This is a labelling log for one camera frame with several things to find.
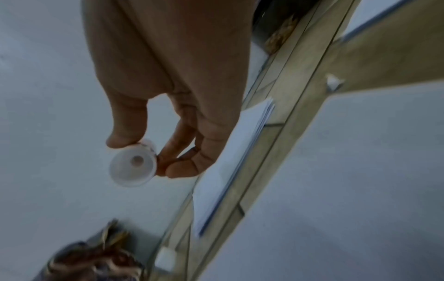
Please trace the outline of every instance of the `white paper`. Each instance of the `white paper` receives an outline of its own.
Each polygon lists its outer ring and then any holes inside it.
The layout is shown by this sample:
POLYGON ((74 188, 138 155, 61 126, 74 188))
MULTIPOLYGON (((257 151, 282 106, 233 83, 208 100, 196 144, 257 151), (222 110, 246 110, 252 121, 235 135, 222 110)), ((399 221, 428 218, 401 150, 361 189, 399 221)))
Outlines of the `white paper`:
POLYGON ((352 36, 365 26, 371 24, 387 13, 393 11, 408 0, 361 0, 355 12, 350 18, 347 28, 342 33, 342 38, 352 36))
POLYGON ((222 154, 193 191, 193 233, 198 236, 223 198, 273 110, 272 99, 243 111, 222 154))
POLYGON ((201 281, 442 280, 444 82, 332 96, 201 281))

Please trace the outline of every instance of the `blue edge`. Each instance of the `blue edge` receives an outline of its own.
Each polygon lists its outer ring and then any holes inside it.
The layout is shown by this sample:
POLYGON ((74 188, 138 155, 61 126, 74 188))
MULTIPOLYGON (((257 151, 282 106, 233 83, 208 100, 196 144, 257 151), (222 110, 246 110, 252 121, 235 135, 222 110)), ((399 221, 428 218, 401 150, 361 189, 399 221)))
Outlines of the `blue edge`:
POLYGON ((370 25, 374 24, 377 21, 380 21, 382 18, 384 18, 388 14, 392 13, 394 10, 398 9, 399 7, 401 7, 402 5, 404 5, 404 4, 406 4, 407 2, 410 2, 410 1, 412 1, 412 0, 403 0, 403 1, 400 1, 400 2, 398 2, 396 4, 394 4, 389 9, 385 10, 384 12, 380 13, 376 17, 374 17, 371 20, 365 22, 361 26, 357 27, 355 30, 353 30, 349 34, 347 34, 344 37, 342 37, 341 41, 345 42, 345 41, 351 39, 352 37, 354 37, 355 35, 360 33, 363 29, 369 27, 370 25))
MULTIPOLYGON (((367 21, 366 23, 362 24, 361 26, 359 26, 358 28, 356 28, 354 31, 350 32, 346 36, 342 37, 341 41, 344 42, 344 41, 347 41, 347 40, 351 39, 352 37, 354 37, 355 35, 360 33, 363 29, 365 29, 365 28, 369 27, 370 25, 374 24, 375 22, 381 20, 382 18, 384 18, 388 14, 392 13, 394 10, 398 9, 399 7, 401 7, 402 5, 404 5, 404 4, 406 4, 407 2, 410 2, 410 1, 412 1, 412 0, 403 0, 403 1, 400 1, 400 2, 396 3, 395 5, 391 6, 389 9, 385 10, 384 12, 380 13, 376 17, 374 17, 371 20, 367 21)), ((216 213, 217 209, 219 208, 219 206, 220 206, 223 198, 225 197, 225 194, 227 194, 228 190, 229 190, 229 188, 227 188, 227 190, 225 190, 225 192, 223 193, 223 196, 221 196, 221 199, 218 201, 218 203, 216 204, 215 208, 213 209, 213 211, 211 212, 210 216, 208 217, 207 221, 205 222, 205 224, 203 225, 202 229, 200 230, 200 232, 198 234, 199 236, 202 236, 204 234, 206 228, 210 224, 211 219, 213 218, 214 214, 216 213)))

